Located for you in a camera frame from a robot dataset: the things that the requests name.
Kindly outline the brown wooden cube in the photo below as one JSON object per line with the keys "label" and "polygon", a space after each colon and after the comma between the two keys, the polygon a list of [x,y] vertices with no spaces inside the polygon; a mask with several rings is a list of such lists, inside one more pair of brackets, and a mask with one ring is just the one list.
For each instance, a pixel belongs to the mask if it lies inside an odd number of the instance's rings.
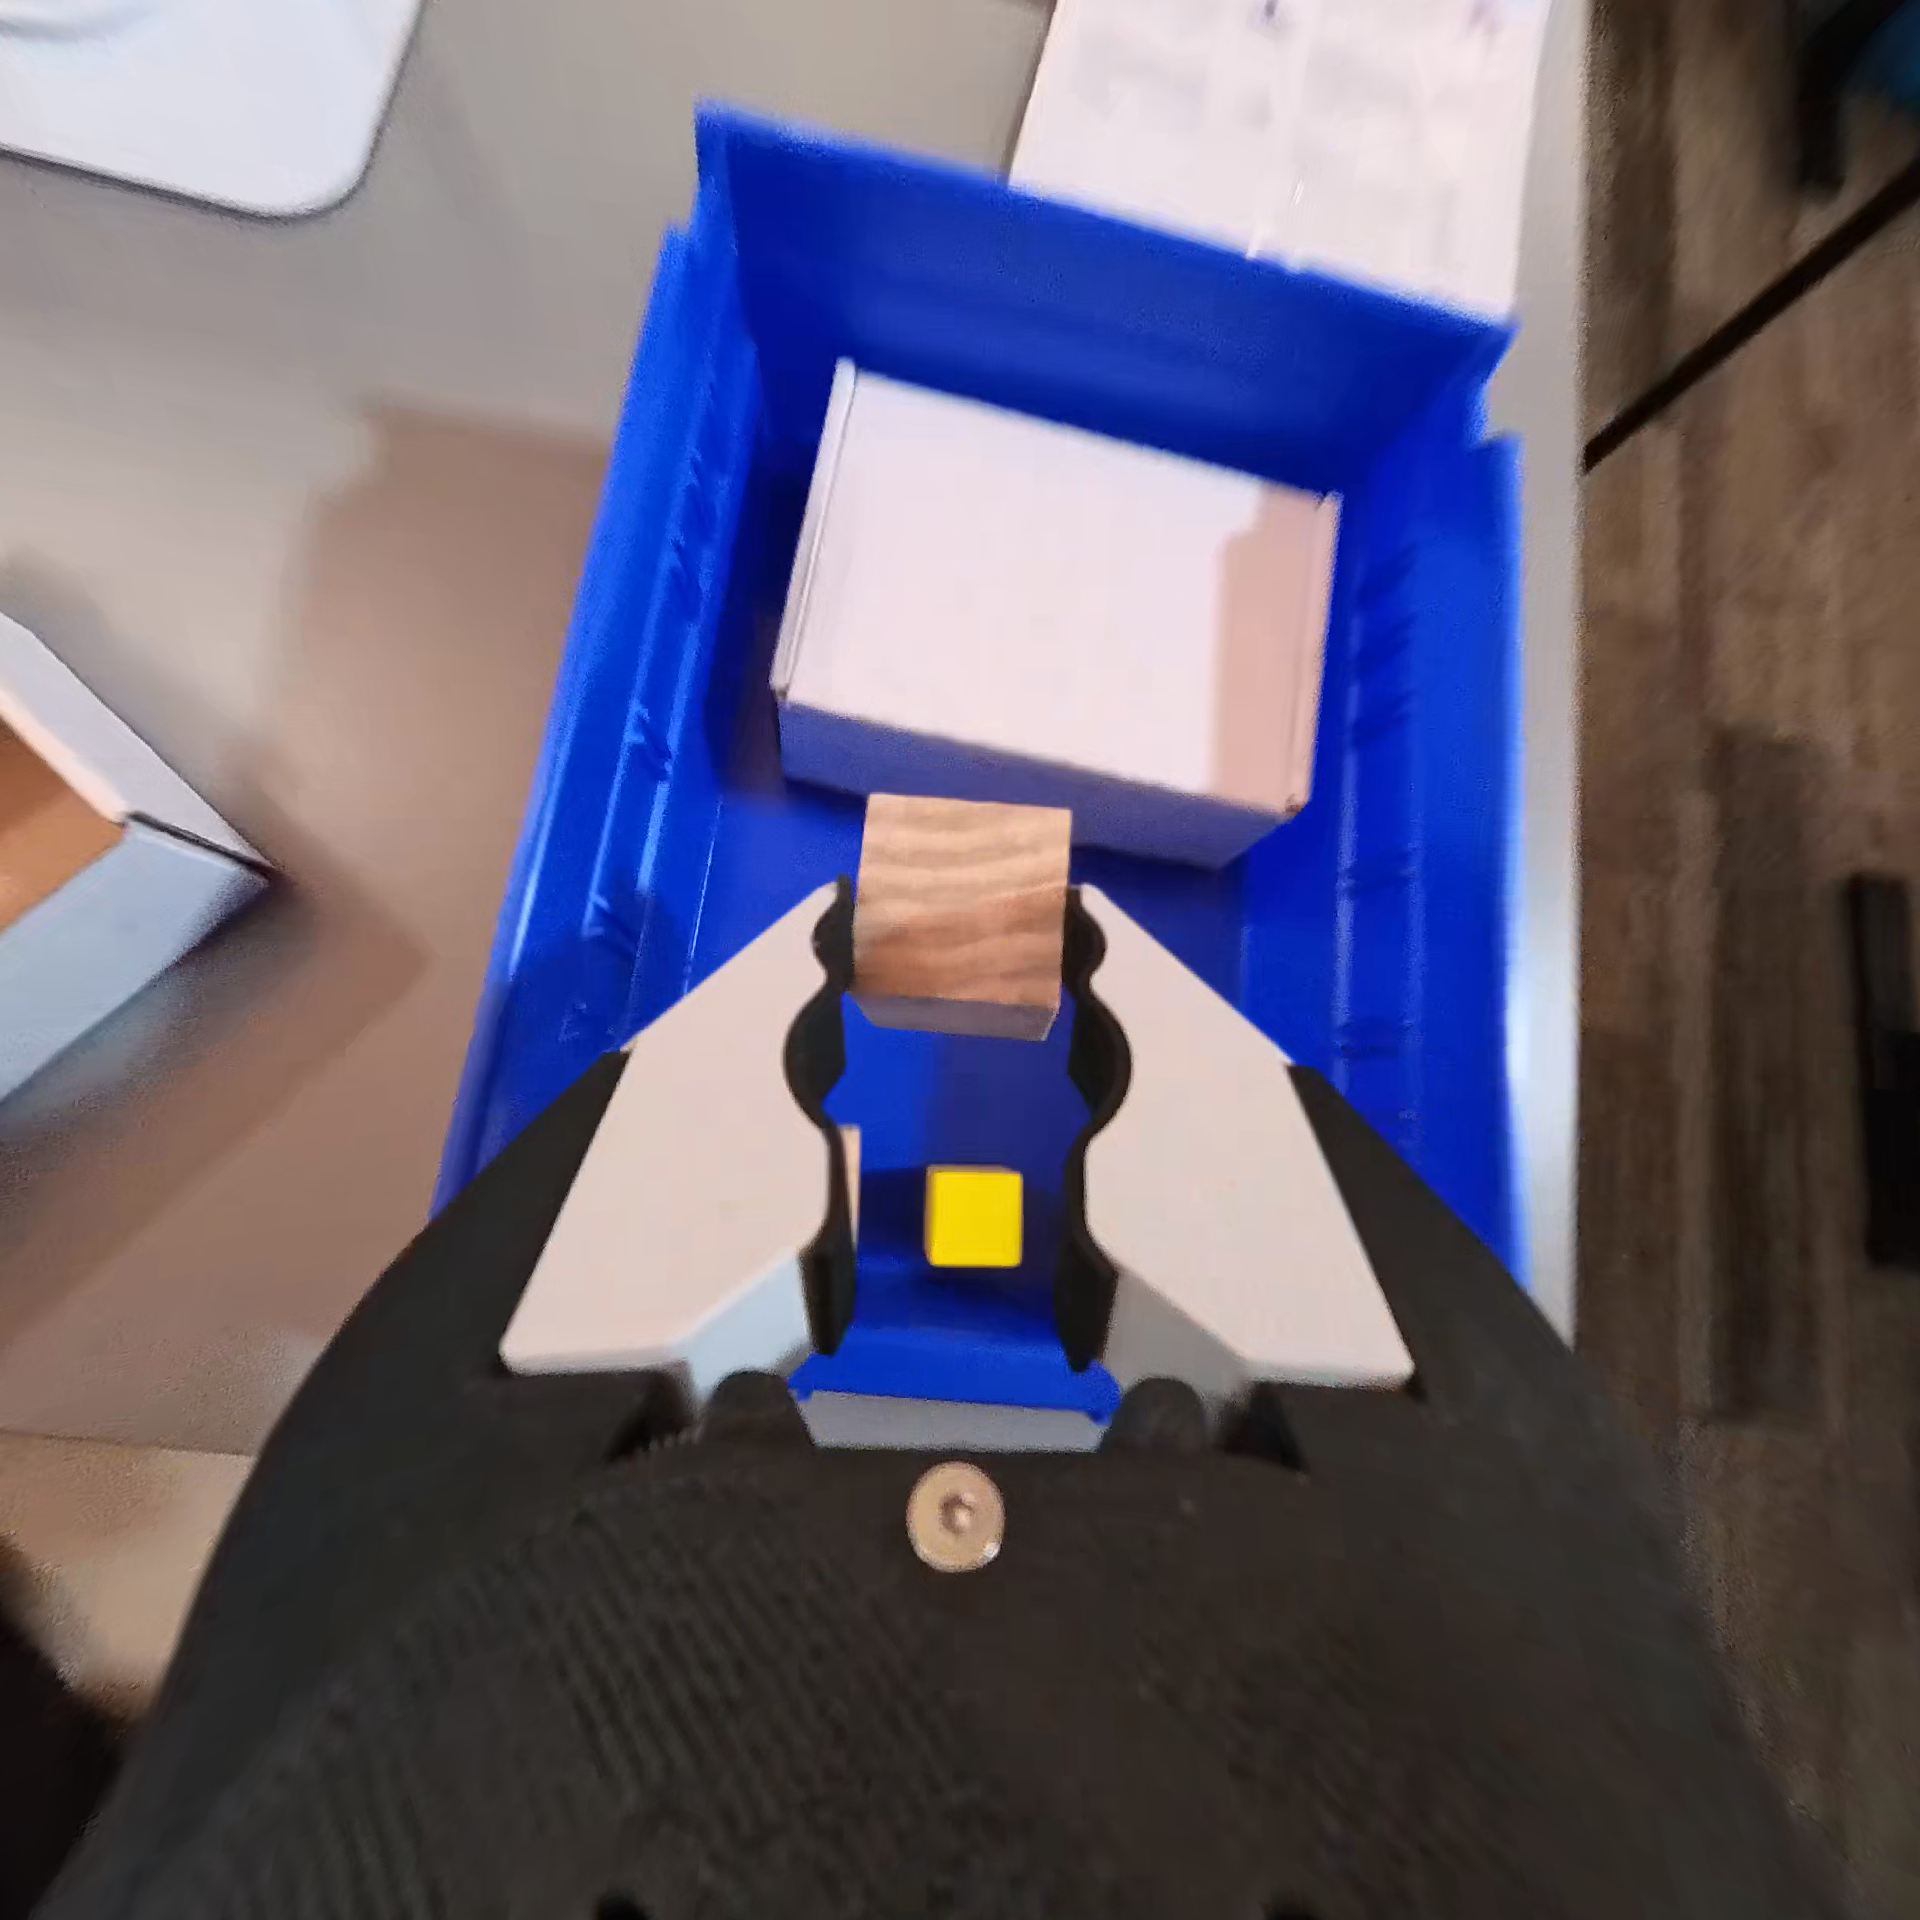
{"label": "brown wooden cube", "polygon": [[1063,1002],[1070,812],[870,793],[850,1000],[880,1027],[1043,1042]]}

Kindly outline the instruction sheet on stand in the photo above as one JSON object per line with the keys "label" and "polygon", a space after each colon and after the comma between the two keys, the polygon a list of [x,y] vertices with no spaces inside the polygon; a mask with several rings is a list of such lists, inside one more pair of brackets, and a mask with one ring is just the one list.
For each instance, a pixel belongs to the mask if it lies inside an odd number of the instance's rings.
{"label": "instruction sheet on stand", "polygon": [[262,220],[366,176],[419,3],[6,3],[2,155]]}

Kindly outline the grey desk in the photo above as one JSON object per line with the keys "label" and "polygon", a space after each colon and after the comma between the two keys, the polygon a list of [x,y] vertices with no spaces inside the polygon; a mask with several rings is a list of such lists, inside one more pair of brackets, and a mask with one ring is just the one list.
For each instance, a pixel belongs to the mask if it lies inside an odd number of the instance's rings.
{"label": "grey desk", "polygon": [[274,867],[2,1100],[2,1433],[253,1459],[436,1212],[699,110],[1003,183],[1046,25],[424,3],[322,215],[2,160],[2,613]]}

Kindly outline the yellow cube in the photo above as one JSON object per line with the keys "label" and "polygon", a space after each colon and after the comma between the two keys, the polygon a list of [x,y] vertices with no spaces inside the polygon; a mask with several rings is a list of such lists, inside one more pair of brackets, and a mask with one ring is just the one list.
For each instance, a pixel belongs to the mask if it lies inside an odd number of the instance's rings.
{"label": "yellow cube", "polygon": [[922,1256],[932,1267],[1010,1270],[1022,1259],[1022,1177],[1007,1165],[929,1165]]}

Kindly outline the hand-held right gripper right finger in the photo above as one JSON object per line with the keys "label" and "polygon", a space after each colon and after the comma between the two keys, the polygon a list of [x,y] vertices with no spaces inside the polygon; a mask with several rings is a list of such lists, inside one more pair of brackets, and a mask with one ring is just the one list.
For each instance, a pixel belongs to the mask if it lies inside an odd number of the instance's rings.
{"label": "hand-held right gripper right finger", "polygon": [[1119,1387],[1403,1387],[1413,1356],[1290,1056],[1096,886],[1064,910],[1060,1346]]}

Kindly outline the blue storage bin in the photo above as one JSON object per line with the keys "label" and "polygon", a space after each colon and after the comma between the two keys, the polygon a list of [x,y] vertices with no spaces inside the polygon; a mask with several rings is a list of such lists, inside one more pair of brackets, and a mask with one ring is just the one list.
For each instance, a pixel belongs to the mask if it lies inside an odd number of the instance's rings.
{"label": "blue storage bin", "polygon": [[[1073,842],[1096,886],[1293,1063],[1413,1356],[1419,1313],[1526,1306],[1504,1065],[1516,820],[1512,443],[1482,439],[1494,322],[1104,220],[986,175],[697,119],[562,652],[436,1219],[396,1259],[477,1310],[463,1352],[533,1387],[697,1415],[732,1379],[499,1362],[619,1052],[833,880],[867,797],[779,769],[772,656],[833,365],[1343,497],[1309,806],[1224,867]],[[1043,1042],[880,1027],[843,995],[857,1303],[776,1395],[999,1403],[1104,1422],[1060,1346],[1063,1165],[1084,1122],[1070,1000]],[[932,1267],[929,1165],[1022,1177],[1010,1270]]]}

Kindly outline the person's beige trousers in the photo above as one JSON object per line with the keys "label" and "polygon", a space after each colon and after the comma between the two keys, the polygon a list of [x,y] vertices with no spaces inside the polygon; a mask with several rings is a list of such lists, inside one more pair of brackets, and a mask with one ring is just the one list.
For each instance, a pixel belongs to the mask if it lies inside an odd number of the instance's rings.
{"label": "person's beige trousers", "polygon": [[107,1716],[152,1707],[253,1459],[2,1433],[2,1619]]}

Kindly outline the white mailer box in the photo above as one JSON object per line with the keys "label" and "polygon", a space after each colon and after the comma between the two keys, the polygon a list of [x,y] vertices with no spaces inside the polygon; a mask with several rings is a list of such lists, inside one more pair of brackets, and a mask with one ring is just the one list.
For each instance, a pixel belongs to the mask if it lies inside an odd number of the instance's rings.
{"label": "white mailer box", "polygon": [[779,769],[1064,809],[1220,870],[1296,816],[1343,497],[833,365],[767,667]]}
{"label": "white mailer box", "polygon": [[2,617],[2,1093],[274,876],[27,625]]}

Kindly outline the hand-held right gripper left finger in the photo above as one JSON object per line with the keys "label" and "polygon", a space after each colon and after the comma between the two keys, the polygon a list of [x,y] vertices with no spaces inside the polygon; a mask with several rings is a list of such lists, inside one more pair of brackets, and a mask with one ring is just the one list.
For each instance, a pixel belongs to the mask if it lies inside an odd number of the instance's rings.
{"label": "hand-held right gripper left finger", "polygon": [[787,1376],[857,1303],[846,1135],[850,883],[737,949],[619,1052],[604,1112],[499,1339],[516,1376]]}

